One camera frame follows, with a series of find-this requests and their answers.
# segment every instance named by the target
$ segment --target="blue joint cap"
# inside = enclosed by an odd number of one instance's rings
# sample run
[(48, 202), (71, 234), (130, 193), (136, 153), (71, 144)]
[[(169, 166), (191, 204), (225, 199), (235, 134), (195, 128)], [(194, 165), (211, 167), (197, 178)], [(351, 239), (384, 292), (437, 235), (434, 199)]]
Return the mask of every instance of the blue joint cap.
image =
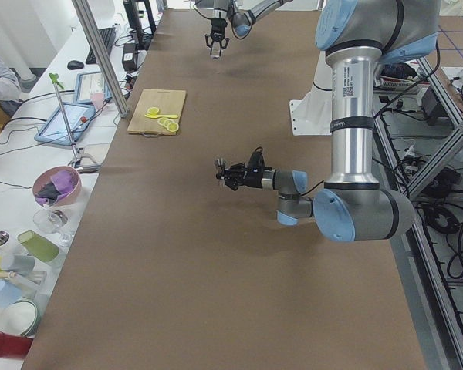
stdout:
[(420, 40), (411, 42), (401, 48), (391, 50), (387, 54), (380, 57), (379, 63), (397, 63), (406, 62), (408, 60), (421, 58), (430, 54), (435, 49), (435, 42), (438, 38), (438, 34), (426, 36)]
[(354, 241), (355, 225), (346, 204), (331, 190), (321, 190), (314, 198), (314, 217), (325, 237), (332, 241)]
[(295, 183), (296, 190), (299, 193), (305, 193), (307, 190), (307, 173), (302, 171), (292, 171), (293, 182)]
[(329, 0), (321, 13), (316, 29), (316, 46), (327, 50), (336, 42), (348, 25), (358, 0)]
[(280, 212), (280, 211), (276, 211), (277, 213), (277, 216), (278, 216), (278, 222), (281, 224), (281, 225), (285, 225), (285, 226), (295, 226), (298, 224), (299, 220), (294, 218), (294, 217), (291, 217), (289, 216), (288, 214), (284, 214), (283, 212)]
[(245, 37), (250, 32), (250, 25), (237, 25), (235, 27), (235, 33), (238, 37)]

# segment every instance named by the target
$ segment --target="wooden cutting board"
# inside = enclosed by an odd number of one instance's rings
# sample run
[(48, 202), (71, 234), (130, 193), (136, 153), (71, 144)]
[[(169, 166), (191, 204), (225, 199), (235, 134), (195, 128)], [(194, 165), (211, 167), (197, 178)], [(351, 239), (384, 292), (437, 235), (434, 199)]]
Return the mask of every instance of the wooden cutting board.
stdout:
[(180, 125), (182, 109), (184, 108), (185, 90), (156, 90), (144, 89), (140, 94), (136, 110), (127, 127), (128, 133), (152, 133), (160, 135), (176, 135), (163, 126), (159, 125), (157, 119), (147, 118), (144, 115), (152, 106), (160, 109), (160, 114), (178, 114), (174, 119)]

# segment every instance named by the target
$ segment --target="computer mouse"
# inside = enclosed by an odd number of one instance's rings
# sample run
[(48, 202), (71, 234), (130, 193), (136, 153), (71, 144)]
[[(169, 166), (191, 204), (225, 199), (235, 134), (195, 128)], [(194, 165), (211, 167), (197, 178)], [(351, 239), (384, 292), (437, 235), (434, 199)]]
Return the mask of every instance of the computer mouse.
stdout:
[(82, 63), (80, 60), (71, 60), (70, 62), (67, 63), (67, 69), (82, 69), (84, 68), (84, 63)]

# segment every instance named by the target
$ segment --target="green clip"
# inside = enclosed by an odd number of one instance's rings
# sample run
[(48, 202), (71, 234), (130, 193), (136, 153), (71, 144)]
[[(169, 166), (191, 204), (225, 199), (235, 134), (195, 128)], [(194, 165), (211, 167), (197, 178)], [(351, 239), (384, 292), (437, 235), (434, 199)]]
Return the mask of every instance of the green clip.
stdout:
[(59, 74), (58, 73), (49, 73), (48, 74), (49, 78), (52, 80), (53, 83), (57, 84), (60, 86), (60, 89), (64, 90), (65, 88), (63, 87), (62, 83), (59, 81)]

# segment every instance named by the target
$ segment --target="computer monitor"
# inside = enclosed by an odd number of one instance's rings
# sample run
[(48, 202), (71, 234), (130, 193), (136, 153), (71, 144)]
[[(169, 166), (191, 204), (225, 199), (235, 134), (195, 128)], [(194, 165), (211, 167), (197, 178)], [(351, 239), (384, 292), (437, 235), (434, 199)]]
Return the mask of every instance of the computer monitor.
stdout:
[[(146, 8), (147, 18), (149, 19), (149, 26), (151, 28), (151, 34), (144, 32), (139, 18), (139, 2), (144, 1)], [(131, 35), (136, 42), (136, 48), (138, 50), (147, 50), (154, 33), (156, 32), (156, 23), (154, 22), (153, 12), (151, 11), (151, 5), (149, 0), (123, 0), (123, 7), (127, 14), (129, 26), (133, 30)]]

